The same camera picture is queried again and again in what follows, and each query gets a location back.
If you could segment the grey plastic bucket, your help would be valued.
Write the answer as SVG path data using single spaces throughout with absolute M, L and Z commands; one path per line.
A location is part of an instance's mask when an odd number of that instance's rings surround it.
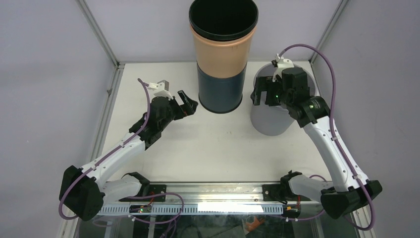
M 310 88 L 311 96 L 319 96 L 318 88 L 315 84 L 315 79 L 312 74 L 306 69 L 308 86 Z M 273 76 L 276 68 L 271 64 L 266 64 L 260 68 L 254 76 L 254 84 L 257 78 L 262 76 Z M 283 106 L 268 106 L 265 104 L 266 91 L 261 93 L 260 105 L 252 105 L 250 119 L 253 127 L 260 133 L 267 136 L 278 136 L 284 133 L 289 126 L 295 122 L 288 114 L 288 111 Z

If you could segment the black ribbed plastic bucket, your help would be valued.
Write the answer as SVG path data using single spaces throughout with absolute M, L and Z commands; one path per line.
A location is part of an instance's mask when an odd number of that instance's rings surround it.
M 257 25 L 259 10 L 252 0 L 195 0 L 189 22 L 200 36 L 218 42 L 245 37 Z

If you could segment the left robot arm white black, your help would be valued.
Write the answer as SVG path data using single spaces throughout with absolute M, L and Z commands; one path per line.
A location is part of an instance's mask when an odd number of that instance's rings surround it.
M 118 144 L 90 163 L 79 168 L 70 166 L 64 171 L 58 209 L 62 218 L 69 219 L 63 213 L 64 206 L 76 218 L 88 221 L 109 203 L 132 197 L 136 201 L 151 198 L 150 181 L 138 172 L 126 173 L 119 180 L 109 181 L 109 178 L 157 142 L 172 121 L 196 112 L 198 102 L 182 90 L 177 93 L 183 102 L 181 105 L 171 96 L 147 97 L 147 111 Z

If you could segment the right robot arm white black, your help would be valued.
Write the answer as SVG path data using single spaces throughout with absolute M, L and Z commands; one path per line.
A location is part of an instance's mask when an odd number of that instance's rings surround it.
M 367 205 L 383 191 L 378 180 L 371 180 L 350 155 L 332 117 L 332 109 L 321 96 L 314 96 L 308 74 L 300 67 L 278 70 L 272 76 L 258 73 L 251 93 L 253 106 L 263 103 L 282 107 L 302 128 L 318 149 L 332 178 L 319 181 L 301 172 L 290 171 L 280 179 L 276 195 L 291 201 L 298 195 L 319 202 L 333 219 L 341 218 Z

